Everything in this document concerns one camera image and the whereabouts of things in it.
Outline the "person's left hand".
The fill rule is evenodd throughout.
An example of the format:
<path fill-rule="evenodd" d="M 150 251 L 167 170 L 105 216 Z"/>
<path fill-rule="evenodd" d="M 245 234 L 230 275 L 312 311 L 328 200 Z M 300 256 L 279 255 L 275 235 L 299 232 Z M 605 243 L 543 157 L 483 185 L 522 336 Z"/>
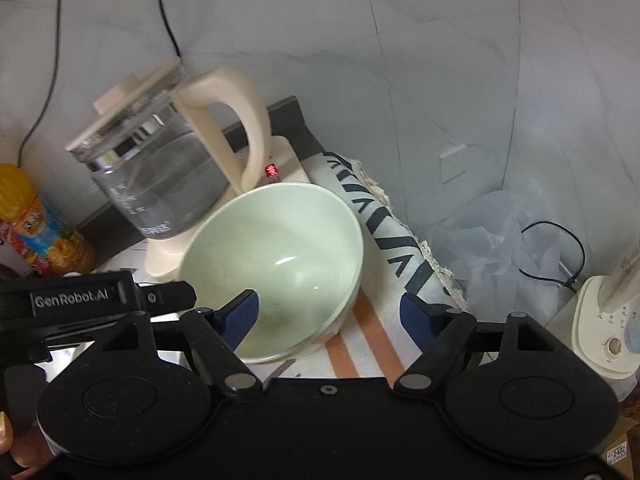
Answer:
<path fill-rule="evenodd" d="M 9 455 L 20 471 L 13 479 L 27 479 L 51 463 L 54 454 L 37 425 L 15 432 L 6 412 L 1 413 L 1 454 Z"/>

